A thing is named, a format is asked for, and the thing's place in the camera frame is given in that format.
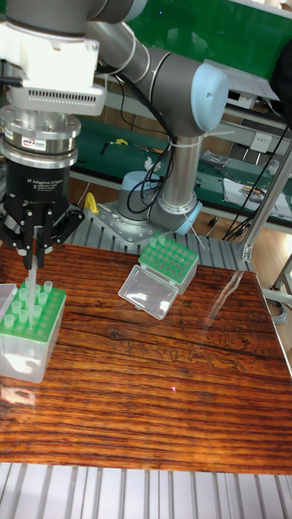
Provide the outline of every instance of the transparent plastic lid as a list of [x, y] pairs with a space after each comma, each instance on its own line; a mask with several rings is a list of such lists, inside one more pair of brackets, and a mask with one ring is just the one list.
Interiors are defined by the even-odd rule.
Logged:
[[6, 284], [0, 285], [0, 321], [2, 317], [6, 314], [7, 308], [9, 308], [13, 297], [17, 292], [16, 285]]
[[177, 297], [178, 288], [145, 268], [135, 265], [118, 295], [130, 301], [139, 310], [144, 310], [161, 320], [165, 318]]

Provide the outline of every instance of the wood grain surface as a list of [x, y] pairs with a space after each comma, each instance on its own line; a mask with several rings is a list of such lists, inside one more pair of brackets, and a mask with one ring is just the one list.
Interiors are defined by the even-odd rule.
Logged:
[[[256, 275], [231, 293], [233, 271], [199, 267], [157, 321], [118, 296], [136, 262], [46, 257], [62, 327], [42, 384], [0, 378], [0, 461], [289, 474], [292, 383]], [[3, 246], [0, 283], [26, 275]]]

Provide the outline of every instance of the robotic arm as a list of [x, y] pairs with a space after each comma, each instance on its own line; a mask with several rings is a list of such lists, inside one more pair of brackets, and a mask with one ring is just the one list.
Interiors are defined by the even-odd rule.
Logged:
[[[0, 239], [32, 267], [84, 219], [69, 203], [70, 167], [77, 160], [78, 119], [99, 115], [105, 89], [93, 83], [97, 61], [120, 70], [163, 114], [178, 142], [199, 139], [220, 121], [227, 79], [208, 65], [159, 49], [146, 49], [121, 20], [135, 18], [147, 0], [8, 0], [0, 25], [0, 58], [7, 60], [11, 103], [0, 111], [5, 127], [6, 194], [0, 205]], [[153, 221], [177, 228], [196, 206], [193, 193], [199, 146], [187, 159], [176, 152], [174, 172], [152, 208]], [[7, 224], [12, 217], [16, 229]]]

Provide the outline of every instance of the pipette tip box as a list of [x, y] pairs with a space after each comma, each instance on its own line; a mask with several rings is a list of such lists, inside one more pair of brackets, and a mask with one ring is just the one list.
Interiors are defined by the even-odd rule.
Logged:
[[118, 295], [156, 319], [164, 319], [178, 294], [194, 278], [199, 256], [166, 236], [154, 234]]
[[32, 327], [28, 318], [28, 290], [23, 283], [0, 315], [0, 375], [39, 384], [45, 375], [62, 322], [65, 290], [51, 283], [36, 285]]

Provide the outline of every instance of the electrical outlet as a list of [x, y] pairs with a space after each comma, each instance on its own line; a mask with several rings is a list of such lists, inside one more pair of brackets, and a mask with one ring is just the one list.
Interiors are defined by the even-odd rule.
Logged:
[[251, 149], [255, 152], [266, 153], [268, 146], [272, 142], [272, 136], [265, 133], [256, 133], [255, 138], [252, 141]]

